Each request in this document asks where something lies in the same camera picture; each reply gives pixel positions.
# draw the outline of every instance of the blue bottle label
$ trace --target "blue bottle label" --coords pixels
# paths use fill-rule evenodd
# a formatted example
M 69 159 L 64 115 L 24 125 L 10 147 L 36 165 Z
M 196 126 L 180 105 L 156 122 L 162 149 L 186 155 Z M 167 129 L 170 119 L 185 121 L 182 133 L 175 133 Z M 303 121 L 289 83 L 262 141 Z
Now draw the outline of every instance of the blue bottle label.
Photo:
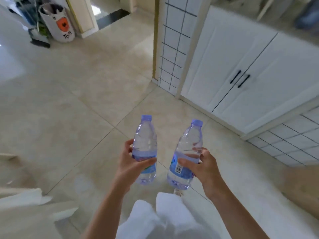
M 183 179 L 192 179 L 192 178 L 194 178 L 194 173 L 190 169 L 181 166 L 178 163 L 178 161 L 177 161 L 178 158 L 186 158 L 186 159 L 191 160 L 193 162 L 194 162 L 194 160 L 197 161 L 197 159 L 192 159 L 190 157 L 185 156 L 182 153 L 179 153 L 179 152 L 175 151 L 173 159 L 172 159 L 172 162 L 171 162 L 171 165 L 169 167 L 170 171 L 173 174 L 175 174 L 176 176 L 178 176 L 180 178 L 183 178 Z
M 132 155 L 132 157 L 138 161 L 138 162 L 141 162 L 141 161 L 144 161 L 144 160 L 147 160 L 147 159 L 150 159 L 150 158 L 156 158 L 156 156 L 148 156 L 148 157 L 140 157 L 140 156 L 134 156 Z M 146 169 L 144 169 L 141 174 L 150 174 L 150 173 L 153 173 L 156 171 L 156 163 L 147 167 Z

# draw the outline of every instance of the purple bottle cap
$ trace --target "purple bottle cap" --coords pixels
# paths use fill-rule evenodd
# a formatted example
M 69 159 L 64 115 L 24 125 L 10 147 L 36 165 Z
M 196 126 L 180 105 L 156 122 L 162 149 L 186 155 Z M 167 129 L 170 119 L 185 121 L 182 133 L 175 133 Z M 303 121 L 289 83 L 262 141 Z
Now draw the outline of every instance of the purple bottle cap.
M 142 115 L 141 120 L 142 121 L 151 121 L 152 115 Z
M 196 120 L 196 119 L 193 119 L 192 124 L 195 126 L 200 126 L 200 127 L 203 126 L 203 122 L 201 120 Z

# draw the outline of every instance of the white trash can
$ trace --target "white trash can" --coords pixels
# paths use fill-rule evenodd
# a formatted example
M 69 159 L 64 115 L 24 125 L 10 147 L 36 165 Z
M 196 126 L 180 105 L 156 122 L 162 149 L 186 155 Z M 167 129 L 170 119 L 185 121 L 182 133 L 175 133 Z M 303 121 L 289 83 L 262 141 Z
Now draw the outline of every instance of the white trash can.
M 74 39 L 75 32 L 64 7 L 55 3 L 45 3 L 39 7 L 39 12 L 56 41 L 66 43 Z

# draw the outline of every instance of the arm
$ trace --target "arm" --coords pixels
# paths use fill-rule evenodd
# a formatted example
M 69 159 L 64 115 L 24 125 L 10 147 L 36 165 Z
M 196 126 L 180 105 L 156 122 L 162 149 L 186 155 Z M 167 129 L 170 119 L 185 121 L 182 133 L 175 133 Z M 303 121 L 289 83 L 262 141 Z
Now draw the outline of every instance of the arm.
M 232 239 L 269 239 L 245 207 L 230 191 L 222 179 L 216 159 L 203 148 L 202 163 L 194 164 L 186 159 L 178 159 L 179 164 L 193 171 L 203 184 L 206 196 L 218 210 Z
M 82 239 L 114 239 L 116 237 L 124 195 L 130 190 L 140 173 L 156 162 L 156 158 L 142 162 L 135 161 L 130 155 L 131 144 L 133 139 L 125 142 L 111 189 L 86 228 Z

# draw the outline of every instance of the black handle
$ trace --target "black handle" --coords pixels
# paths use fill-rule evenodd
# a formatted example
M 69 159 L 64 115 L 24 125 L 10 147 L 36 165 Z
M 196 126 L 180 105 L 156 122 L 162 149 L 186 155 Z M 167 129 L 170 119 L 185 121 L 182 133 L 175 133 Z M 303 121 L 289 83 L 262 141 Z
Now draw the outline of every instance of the black handle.
M 242 84 L 244 84 L 245 81 L 248 80 L 249 77 L 250 77 L 250 75 L 247 75 L 246 79 L 238 86 L 238 88 L 240 88 L 242 86 Z
M 241 73 L 241 70 L 238 71 L 237 75 L 232 79 L 232 81 L 230 82 L 230 84 L 236 79 L 236 77 Z

